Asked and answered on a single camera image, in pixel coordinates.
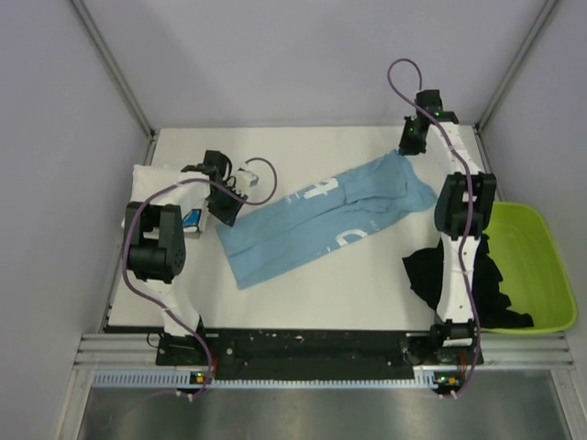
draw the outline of white wall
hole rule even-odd
[[[0,2],[2,438],[50,438],[144,148],[67,3]]]
[[[545,0],[86,0],[156,127],[399,123],[390,62],[476,122]],[[415,73],[398,68],[411,93]]]
[[[535,206],[565,260],[580,318],[569,331],[587,380],[587,2],[564,0],[485,134],[509,200]]]

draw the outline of gray floor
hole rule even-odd
[[[458,401],[429,390],[211,390],[121,415],[151,393],[93,390],[79,440],[570,439],[547,372],[480,372]]]

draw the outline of green basket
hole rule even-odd
[[[571,327],[577,320],[577,305],[542,216],[523,204],[496,202],[486,233],[489,255],[504,276],[500,291],[512,301],[510,310],[534,319],[534,327],[487,331],[539,335]]]

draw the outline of blue cloth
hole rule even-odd
[[[425,211],[436,199],[393,151],[216,230],[238,287],[246,289]]]

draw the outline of black cloth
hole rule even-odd
[[[483,235],[475,255],[473,272],[473,299],[481,326],[484,328],[533,327],[534,321],[528,313],[507,310],[512,305],[507,295],[499,292],[499,283],[504,280],[495,262],[489,257],[489,237]],[[444,250],[442,241],[437,247],[420,249],[410,257],[403,258],[412,290],[432,310],[436,310],[442,292]]]

